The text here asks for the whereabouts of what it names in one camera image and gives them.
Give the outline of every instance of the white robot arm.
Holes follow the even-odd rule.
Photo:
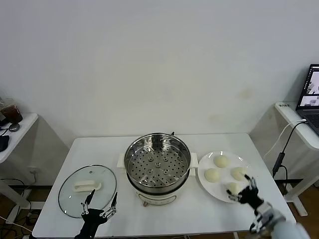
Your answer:
[[[310,239],[301,224],[287,222],[284,215],[268,202],[258,197],[258,188],[254,178],[245,175],[249,185],[238,195],[229,190],[229,198],[241,204],[248,203],[255,211],[256,219],[250,226],[248,238],[257,239],[271,235],[273,239]]]

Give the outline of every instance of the white wall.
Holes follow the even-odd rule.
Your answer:
[[[250,132],[319,62],[317,0],[0,1],[0,96],[79,136]]]

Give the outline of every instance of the table leg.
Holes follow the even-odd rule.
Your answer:
[[[239,239],[237,232],[233,232],[234,239]]]
[[[0,193],[11,199],[21,207],[27,207],[29,202],[23,198],[19,193],[0,180]]]
[[[313,178],[305,178],[285,195],[285,199],[293,200],[294,198],[298,197],[298,195],[300,195],[304,190],[314,184],[318,179],[319,175]]]
[[[32,191],[31,189],[26,189],[24,191],[23,198],[27,199],[31,191]],[[29,203],[27,207],[21,207],[19,205],[15,205],[14,208],[11,210],[11,213],[7,217],[8,221],[6,221],[6,224],[11,224],[11,222],[14,222],[15,217],[19,214],[21,209],[26,209],[26,210],[42,209],[45,202],[30,202],[30,203],[31,203],[31,208]]]
[[[308,213],[301,203],[298,196],[304,192],[308,187],[310,187],[313,183],[315,183],[319,179],[319,175],[313,178],[305,178],[299,184],[297,184],[294,188],[291,184],[287,184],[288,193],[284,196],[287,203],[293,203],[299,213],[300,216],[307,216]]]

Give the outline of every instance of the black cable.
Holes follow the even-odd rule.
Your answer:
[[[287,180],[288,180],[288,170],[284,165],[280,165],[280,168],[284,168],[286,171],[286,184],[285,184],[285,190],[287,191]]]
[[[293,127],[293,130],[290,132],[290,135],[289,135],[289,137],[288,137],[288,140],[287,140],[287,142],[286,142],[286,145],[285,145],[285,147],[284,147],[282,153],[285,152],[285,149],[286,149],[286,147],[287,147],[287,145],[288,145],[288,142],[289,142],[289,140],[290,140],[290,138],[291,138],[291,135],[293,135],[293,132],[294,132],[295,128],[297,128],[297,126],[300,125],[300,124],[302,124],[302,123],[306,123],[306,121],[299,122],[298,124],[296,124],[296,125]]]
[[[293,132],[294,132],[295,128],[296,128],[298,125],[302,124],[302,123],[307,123],[307,121],[299,122],[299,123],[296,124],[296,125],[293,127],[293,129],[291,130],[290,135],[289,135],[289,137],[288,137],[288,139],[287,139],[287,142],[286,142],[286,144],[285,144],[285,147],[284,147],[283,151],[279,153],[279,155],[278,155],[278,157],[277,157],[277,160],[276,160],[276,162],[275,162],[275,165],[274,165],[274,167],[273,167],[273,177],[276,175],[276,173],[278,172],[278,169],[279,169],[280,166],[282,165],[282,162],[283,162],[284,157],[285,157],[285,150],[286,150],[286,148],[287,148],[287,145],[288,145],[288,143],[289,143],[289,140],[290,140],[291,136],[293,135]]]

